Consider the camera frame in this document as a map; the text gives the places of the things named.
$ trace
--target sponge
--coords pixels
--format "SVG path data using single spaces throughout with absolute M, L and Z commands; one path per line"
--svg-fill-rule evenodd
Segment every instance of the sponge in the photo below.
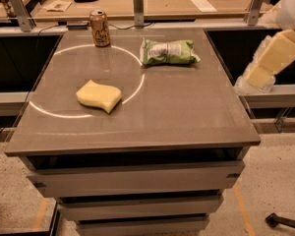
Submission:
M 113 86 L 96 84 L 90 80 L 77 91 L 77 99 L 82 105 L 98 107 L 109 114 L 120 101 L 121 90 Z

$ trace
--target white paper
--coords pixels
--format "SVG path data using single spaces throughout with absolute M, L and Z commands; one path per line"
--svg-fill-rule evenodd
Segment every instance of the white paper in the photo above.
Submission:
M 191 0 L 202 12 L 217 12 L 207 0 Z
M 70 5 L 71 2 L 57 0 L 44 6 L 43 8 L 46 9 L 47 12 L 65 12 Z

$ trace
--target gray tabletop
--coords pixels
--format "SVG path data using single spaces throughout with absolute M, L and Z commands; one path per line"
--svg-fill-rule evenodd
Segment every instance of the gray tabletop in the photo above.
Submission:
M 67 31 L 18 128 L 8 155 L 257 145 L 252 125 L 202 29 L 111 30 L 110 47 L 90 30 Z M 190 66 L 140 64 L 143 37 L 192 39 L 201 61 Z M 115 86 L 122 101 L 108 115 L 80 105 L 88 80 Z

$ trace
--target soda can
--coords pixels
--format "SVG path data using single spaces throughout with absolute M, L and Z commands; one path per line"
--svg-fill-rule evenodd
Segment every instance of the soda can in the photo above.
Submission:
M 107 15 L 102 10 L 93 10 L 89 14 L 89 21 L 94 44 L 99 47 L 110 44 Z

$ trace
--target drawer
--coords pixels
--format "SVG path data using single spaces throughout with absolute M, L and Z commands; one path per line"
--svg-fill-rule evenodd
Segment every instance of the drawer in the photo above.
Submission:
M 154 233 L 200 231 L 206 228 L 208 216 L 177 219 L 157 219 L 126 222 L 80 224 L 77 231 L 82 236 L 135 236 Z
M 199 214 L 215 212 L 223 198 L 220 195 L 203 197 L 171 198 L 168 194 L 160 198 L 134 196 L 131 200 L 122 196 L 108 202 L 88 202 L 64 204 L 58 207 L 61 214 L 69 221 L 116 219 L 131 217 L 169 216 L 182 214 Z
M 41 170 L 29 179 L 46 198 L 231 188 L 243 161 Z

